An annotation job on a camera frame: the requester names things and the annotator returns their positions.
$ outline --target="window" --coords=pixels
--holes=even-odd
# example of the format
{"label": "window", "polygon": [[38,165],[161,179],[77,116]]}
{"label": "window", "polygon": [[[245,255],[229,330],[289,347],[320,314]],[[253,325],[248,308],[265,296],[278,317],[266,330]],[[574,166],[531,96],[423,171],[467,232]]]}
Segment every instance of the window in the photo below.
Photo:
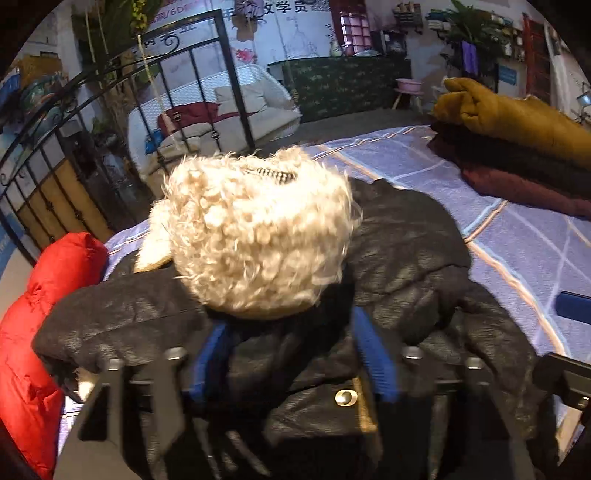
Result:
{"label": "window", "polygon": [[340,25],[346,55],[371,49],[371,35],[366,13],[340,12]]}

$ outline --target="floor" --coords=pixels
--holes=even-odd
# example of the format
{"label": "floor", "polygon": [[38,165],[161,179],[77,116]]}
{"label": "floor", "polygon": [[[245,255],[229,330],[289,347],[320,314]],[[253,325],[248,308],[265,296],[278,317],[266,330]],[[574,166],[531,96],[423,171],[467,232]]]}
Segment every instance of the floor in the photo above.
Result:
{"label": "floor", "polygon": [[337,140],[339,138],[356,137],[385,128],[405,127],[406,125],[429,124],[428,115],[420,115],[412,110],[380,109],[369,112],[350,113],[316,122],[300,124],[295,134],[273,140],[263,145],[258,155],[267,157],[280,148],[292,145],[311,145]]}

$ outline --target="red puffer jacket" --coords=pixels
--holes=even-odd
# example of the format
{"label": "red puffer jacket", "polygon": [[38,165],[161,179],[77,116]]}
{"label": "red puffer jacket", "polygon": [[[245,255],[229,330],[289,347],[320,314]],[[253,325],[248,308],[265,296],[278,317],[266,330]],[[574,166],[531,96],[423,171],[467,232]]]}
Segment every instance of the red puffer jacket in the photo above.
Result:
{"label": "red puffer jacket", "polygon": [[43,251],[27,291],[0,323],[0,419],[43,480],[52,478],[56,464],[64,395],[31,341],[56,302],[100,281],[106,260],[105,246],[89,233],[68,233]]}

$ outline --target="metal snap button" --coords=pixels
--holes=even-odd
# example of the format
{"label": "metal snap button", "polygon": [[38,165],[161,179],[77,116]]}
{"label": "metal snap button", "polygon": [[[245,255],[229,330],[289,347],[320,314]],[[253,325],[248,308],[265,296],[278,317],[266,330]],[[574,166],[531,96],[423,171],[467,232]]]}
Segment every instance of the metal snap button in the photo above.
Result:
{"label": "metal snap button", "polygon": [[350,407],[357,403],[357,398],[355,390],[339,390],[335,395],[335,402],[339,407]]}

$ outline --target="stool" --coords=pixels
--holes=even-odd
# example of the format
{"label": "stool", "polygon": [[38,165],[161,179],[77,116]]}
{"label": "stool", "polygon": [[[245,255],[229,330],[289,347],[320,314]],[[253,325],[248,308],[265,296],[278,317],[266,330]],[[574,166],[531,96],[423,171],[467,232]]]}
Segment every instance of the stool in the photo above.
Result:
{"label": "stool", "polygon": [[392,110],[396,110],[396,107],[398,106],[398,103],[400,102],[400,99],[403,95],[410,95],[411,97],[414,97],[415,106],[417,107],[418,112],[423,113],[423,106],[421,104],[421,97],[423,96],[422,92],[410,93],[405,90],[400,90],[398,88],[395,88],[394,91],[398,92],[398,96],[396,97],[396,101],[392,105]]}

